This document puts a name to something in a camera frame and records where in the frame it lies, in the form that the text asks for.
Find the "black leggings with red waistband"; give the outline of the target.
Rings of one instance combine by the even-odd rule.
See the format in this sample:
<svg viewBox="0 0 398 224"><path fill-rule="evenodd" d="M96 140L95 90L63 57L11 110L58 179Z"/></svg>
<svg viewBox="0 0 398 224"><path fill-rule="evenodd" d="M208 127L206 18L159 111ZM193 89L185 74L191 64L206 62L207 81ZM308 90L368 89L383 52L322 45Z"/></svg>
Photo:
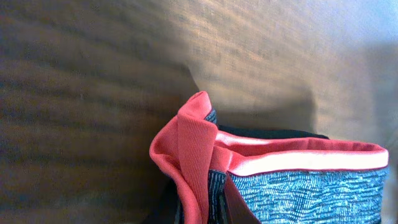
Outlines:
<svg viewBox="0 0 398 224"><path fill-rule="evenodd" d="M156 135L171 179L146 223L380 223L389 153L296 130L219 126L204 91Z"/></svg>

